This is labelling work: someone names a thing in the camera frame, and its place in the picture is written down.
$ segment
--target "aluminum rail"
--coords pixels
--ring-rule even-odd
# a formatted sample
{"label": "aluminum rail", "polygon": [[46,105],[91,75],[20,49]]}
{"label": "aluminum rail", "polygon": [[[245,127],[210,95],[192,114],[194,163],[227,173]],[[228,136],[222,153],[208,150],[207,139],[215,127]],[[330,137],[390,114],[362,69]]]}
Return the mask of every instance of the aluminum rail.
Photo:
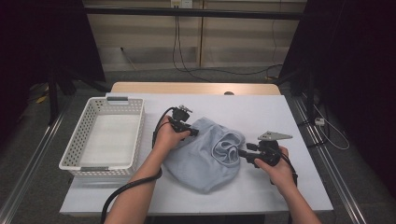
{"label": "aluminum rail", "polygon": [[[306,108],[302,100],[294,100],[294,103],[296,104],[302,119],[307,120],[308,117],[305,114]],[[317,127],[312,127],[311,125],[308,125],[307,130],[315,144],[323,141],[323,139],[320,137]],[[344,181],[344,178],[341,176],[339,170],[337,169],[337,166],[335,165],[332,159],[332,155],[330,155],[329,153],[329,150],[326,148],[325,145],[317,146],[317,150],[327,171],[329,172],[329,176],[332,179],[332,182],[334,183],[335,188],[337,189],[341,201],[343,202],[352,222],[354,224],[367,224],[367,221],[365,220],[358,203],[356,202],[355,198],[347,187],[347,183]]]}

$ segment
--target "table surface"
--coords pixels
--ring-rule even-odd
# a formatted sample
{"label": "table surface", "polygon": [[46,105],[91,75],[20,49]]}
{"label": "table surface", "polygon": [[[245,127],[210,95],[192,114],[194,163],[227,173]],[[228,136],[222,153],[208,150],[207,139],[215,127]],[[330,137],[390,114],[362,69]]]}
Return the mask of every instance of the table surface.
{"label": "table surface", "polygon": [[274,84],[190,83],[190,82],[117,82],[111,92],[188,93],[235,95],[280,95]]}
{"label": "table surface", "polygon": [[[226,91],[233,92],[235,96],[223,96]],[[293,164],[296,170],[301,171],[301,174],[299,174],[299,181],[301,181],[301,184],[299,183],[299,188],[302,194],[314,210],[332,210],[330,200],[320,181],[312,158],[310,158],[304,146],[304,140],[290,113],[289,106],[284,97],[280,95],[277,86],[272,84],[119,82],[113,86],[112,92],[109,95],[111,94],[133,94],[134,97],[147,99],[147,122],[145,122],[144,129],[146,133],[143,133],[138,165],[141,164],[149,152],[150,146],[147,148],[144,147],[144,142],[147,141],[147,145],[150,145],[149,134],[152,133],[152,130],[149,130],[151,128],[150,126],[152,126],[150,123],[160,116],[156,114],[156,111],[161,112],[164,106],[176,104],[180,100],[190,102],[190,104],[193,105],[193,109],[195,109],[191,114],[191,122],[198,119],[200,116],[209,116],[211,119],[221,124],[230,125],[229,128],[238,129],[242,133],[245,133],[247,141],[250,142],[257,141],[257,132],[261,132],[262,128],[260,127],[263,126],[269,128],[269,131],[291,133],[293,135],[292,139],[282,140],[282,143],[279,144],[290,149],[290,153],[293,155],[292,159],[294,159]],[[247,125],[244,125],[244,122],[241,123],[241,121],[237,121],[238,123],[234,123],[230,121],[233,120],[234,113],[243,114],[246,111],[246,106],[252,107],[256,105],[258,110],[249,110],[248,113],[252,116],[244,118],[247,123],[254,123],[254,126],[246,127]],[[218,111],[210,111],[210,109],[214,107]],[[228,115],[226,115],[224,112],[230,111],[230,109],[234,113],[228,113]],[[274,118],[256,119],[257,116],[265,115],[274,116]],[[261,170],[254,169],[251,164],[246,163],[243,159],[240,172],[232,184],[225,186],[223,189],[211,192],[210,194],[203,195],[179,185],[170,174],[164,171],[163,178],[157,181],[157,186],[148,213],[154,216],[252,214],[287,210],[283,198],[277,192],[276,188],[270,185],[268,178],[265,178],[265,176],[266,174]],[[111,183],[107,183],[105,189],[97,187],[92,188],[91,180],[75,178],[66,195],[61,213],[72,216],[98,214],[101,208],[100,205],[97,205],[100,204],[100,202],[98,202],[99,199],[98,201],[92,200],[95,201],[92,203],[92,206],[97,206],[97,208],[84,210],[83,203],[88,203],[86,202],[88,200],[84,200],[83,198],[103,198],[105,197],[103,195],[109,195],[117,188],[118,182],[120,181],[112,179],[110,182]],[[265,200],[257,200],[258,195],[261,195]],[[223,201],[223,203],[219,204],[213,201]]]}

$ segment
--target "light blue cloth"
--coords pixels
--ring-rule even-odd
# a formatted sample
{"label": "light blue cloth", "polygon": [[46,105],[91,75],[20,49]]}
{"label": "light blue cloth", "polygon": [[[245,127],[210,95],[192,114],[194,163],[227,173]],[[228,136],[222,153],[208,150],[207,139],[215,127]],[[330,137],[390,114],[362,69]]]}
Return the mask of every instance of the light blue cloth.
{"label": "light blue cloth", "polygon": [[198,135],[181,141],[163,165],[181,183],[207,193],[236,176],[238,148],[245,136],[207,118],[196,120],[191,127],[199,130]]}

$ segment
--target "white table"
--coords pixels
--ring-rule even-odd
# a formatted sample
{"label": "white table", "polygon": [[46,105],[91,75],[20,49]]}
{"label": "white table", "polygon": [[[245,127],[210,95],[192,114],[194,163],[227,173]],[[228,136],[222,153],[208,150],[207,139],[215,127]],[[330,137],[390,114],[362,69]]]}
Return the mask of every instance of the white table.
{"label": "white table", "polygon": [[[290,151],[301,193],[315,211],[332,210],[332,204],[318,172],[281,95],[209,95],[209,94],[146,94],[109,93],[145,99],[145,126],[138,165],[149,154],[151,135],[161,114],[170,106],[185,105],[193,110],[188,123],[207,117],[216,123],[243,133],[247,142],[258,143],[257,137],[266,131],[293,136],[279,144]],[[73,216],[99,215],[106,198],[128,178],[75,178],[64,199],[61,213]],[[288,207],[268,175],[242,159],[241,169],[226,186],[207,194],[180,185],[165,169],[157,180],[148,214],[170,215],[235,215],[264,214],[287,211]]]}

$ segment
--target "white basket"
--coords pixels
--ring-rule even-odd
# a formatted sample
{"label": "white basket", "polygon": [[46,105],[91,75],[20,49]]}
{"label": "white basket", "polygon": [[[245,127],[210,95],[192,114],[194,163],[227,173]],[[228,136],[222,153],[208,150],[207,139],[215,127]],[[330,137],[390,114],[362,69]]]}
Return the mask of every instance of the white basket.
{"label": "white basket", "polygon": [[127,176],[134,172],[144,123],[144,100],[92,97],[59,163],[84,177]]}

